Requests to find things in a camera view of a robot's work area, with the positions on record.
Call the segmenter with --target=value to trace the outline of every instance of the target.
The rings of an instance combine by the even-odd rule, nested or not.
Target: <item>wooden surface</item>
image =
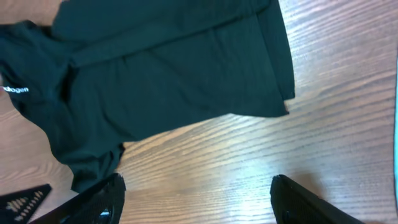
[[[51,23],[58,2],[0,0],[0,23]],[[393,132],[398,1],[281,0],[297,97],[289,116],[226,115],[127,143],[121,223],[275,223],[286,174],[369,223],[398,223]],[[38,215],[74,195],[45,134],[0,97],[0,194],[50,183]]]

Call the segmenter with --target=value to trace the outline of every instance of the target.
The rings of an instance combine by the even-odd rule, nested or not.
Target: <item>black t-shirt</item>
[[[69,0],[52,27],[0,26],[4,89],[81,192],[121,143],[227,113],[276,117],[294,97],[276,0]]]

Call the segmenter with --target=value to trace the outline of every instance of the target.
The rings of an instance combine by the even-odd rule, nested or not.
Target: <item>black object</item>
[[[0,26],[4,90],[83,192],[122,142],[228,113],[287,115],[292,58],[277,0],[69,0],[51,27]]]
[[[126,186],[113,174],[31,224],[117,224]]]
[[[50,191],[46,184],[0,196],[0,223],[27,223]]]
[[[272,180],[271,204],[278,224],[364,224],[285,175]]]

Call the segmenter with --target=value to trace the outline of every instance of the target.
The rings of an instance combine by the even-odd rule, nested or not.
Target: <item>brand name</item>
[[[10,93],[26,93],[29,92],[28,88],[11,88],[9,86],[3,87],[4,91],[10,92]]]

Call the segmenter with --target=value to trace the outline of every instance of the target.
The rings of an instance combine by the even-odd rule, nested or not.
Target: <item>light blue object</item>
[[[396,177],[396,203],[398,208],[398,58],[397,58],[397,85],[396,85],[396,120],[394,130],[394,175]]]

